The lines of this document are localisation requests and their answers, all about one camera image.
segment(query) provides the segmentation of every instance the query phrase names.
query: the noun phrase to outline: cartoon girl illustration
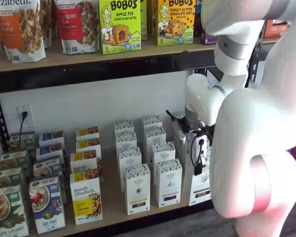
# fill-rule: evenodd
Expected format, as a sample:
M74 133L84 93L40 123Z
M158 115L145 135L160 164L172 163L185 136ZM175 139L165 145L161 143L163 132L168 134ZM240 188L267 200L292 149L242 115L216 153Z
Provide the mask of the cartoon girl illustration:
M160 12L159 23L158 23L159 31L163 31L163 29L169 24L168 11L169 11L169 6L165 2L163 2L159 9L159 12Z
M111 10L108 6L104 6L101 11L101 21L103 28L101 29L102 40L107 43L114 43L113 39L113 23L111 19Z

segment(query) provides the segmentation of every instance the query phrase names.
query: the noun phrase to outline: green box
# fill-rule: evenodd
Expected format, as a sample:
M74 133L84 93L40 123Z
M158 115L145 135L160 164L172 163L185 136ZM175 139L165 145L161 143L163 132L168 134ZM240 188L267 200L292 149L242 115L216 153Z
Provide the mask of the green box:
M102 53L142 49L140 0L99 0Z
M140 0L140 8L142 40L147 40L147 0Z

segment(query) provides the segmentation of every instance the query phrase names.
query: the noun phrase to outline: black cable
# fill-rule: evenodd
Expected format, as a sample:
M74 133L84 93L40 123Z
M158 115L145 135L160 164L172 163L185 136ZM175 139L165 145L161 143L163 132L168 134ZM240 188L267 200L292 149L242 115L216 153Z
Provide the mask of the black cable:
M26 111L22 112L22 122L21 122L20 133L19 133L19 146L18 146L18 150L20 149L20 146L21 146L21 133L22 133L23 123L24 123L24 120L26 119L27 116L28 116L28 112L26 112Z

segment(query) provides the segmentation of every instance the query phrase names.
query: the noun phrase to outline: orange label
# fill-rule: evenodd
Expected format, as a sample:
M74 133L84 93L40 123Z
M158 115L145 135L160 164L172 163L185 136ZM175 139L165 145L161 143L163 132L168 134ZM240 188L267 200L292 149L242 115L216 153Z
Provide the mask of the orange label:
M0 38L7 48L23 48L18 14L0 11Z

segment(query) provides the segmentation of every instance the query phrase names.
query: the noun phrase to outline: red label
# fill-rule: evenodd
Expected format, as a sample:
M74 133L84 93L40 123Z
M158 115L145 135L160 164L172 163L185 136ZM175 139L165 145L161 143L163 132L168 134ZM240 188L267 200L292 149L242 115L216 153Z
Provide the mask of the red label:
M80 7L74 4L58 5L57 17L62 40L82 39Z

